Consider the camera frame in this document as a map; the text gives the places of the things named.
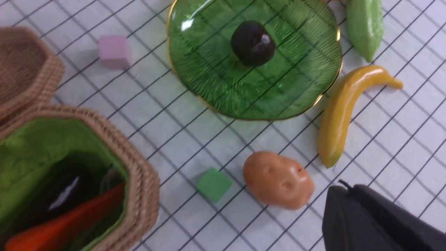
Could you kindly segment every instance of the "white grid surface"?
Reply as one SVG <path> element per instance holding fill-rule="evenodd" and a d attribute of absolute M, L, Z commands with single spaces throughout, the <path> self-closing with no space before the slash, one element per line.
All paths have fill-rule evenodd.
<path fill-rule="evenodd" d="M 158 171 L 161 207 L 137 251 L 324 251 L 327 188 L 342 178 L 368 184 L 446 231 L 446 0 L 383 0 L 384 38 L 373 63 L 401 79 L 358 100 L 344 155 L 326 170 L 316 139 L 325 95 L 304 115 L 277 122 L 234 121 L 209 111 L 173 75 L 166 51 L 171 0 L 0 0 L 0 25 L 32 28 L 66 73 L 53 102 L 98 110 Z M 328 1 L 341 28 L 343 74 L 366 62 L 346 35 L 345 1 Z M 104 34 L 127 36 L 133 65 L 105 69 Z M 242 166 L 254 151 L 297 159 L 316 191 L 305 208 L 265 206 L 245 189 Z M 208 168 L 234 184 L 216 204 L 194 184 Z"/>

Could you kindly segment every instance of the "green cube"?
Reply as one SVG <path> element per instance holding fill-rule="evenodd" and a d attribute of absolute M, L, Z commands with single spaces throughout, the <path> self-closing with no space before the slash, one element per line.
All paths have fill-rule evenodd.
<path fill-rule="evenodd" d="M 223 173 L 211 168 L 197 183 L 197 190 L 208 200 L 216 203 L 231 187 L 232 181 Z"/>

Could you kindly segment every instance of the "dark plum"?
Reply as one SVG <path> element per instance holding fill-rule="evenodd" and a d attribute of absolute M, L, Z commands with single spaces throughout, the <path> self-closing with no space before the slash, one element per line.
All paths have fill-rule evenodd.
<path fill-rule="evenodd" d="M 231 47 L 243 65 L 258 67 L 273 58 L 276 43 L 262 24 L 244 21 L 231 37 Z"/>

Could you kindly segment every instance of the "eggplant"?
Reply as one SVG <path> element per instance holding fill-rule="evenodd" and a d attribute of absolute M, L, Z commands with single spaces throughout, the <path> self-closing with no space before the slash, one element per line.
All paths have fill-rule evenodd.
<path fill-rule="evenodd" d="M 14 234 L 57 218 L 91 198 L 91 173 L 75 156 L 69 155 L 53 166 L 10 227 L 0 233 L 0 250 Z"/>

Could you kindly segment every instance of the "orange carrot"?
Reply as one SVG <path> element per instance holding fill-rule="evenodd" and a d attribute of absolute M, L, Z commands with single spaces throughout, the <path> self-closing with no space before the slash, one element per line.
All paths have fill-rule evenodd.
<path fill-rule="evenodd" d="M 93 198 L 66 214 L 14 235 L 5 251 L 54 251 L 99 222 L 124 199 L 124 184 Z"/>

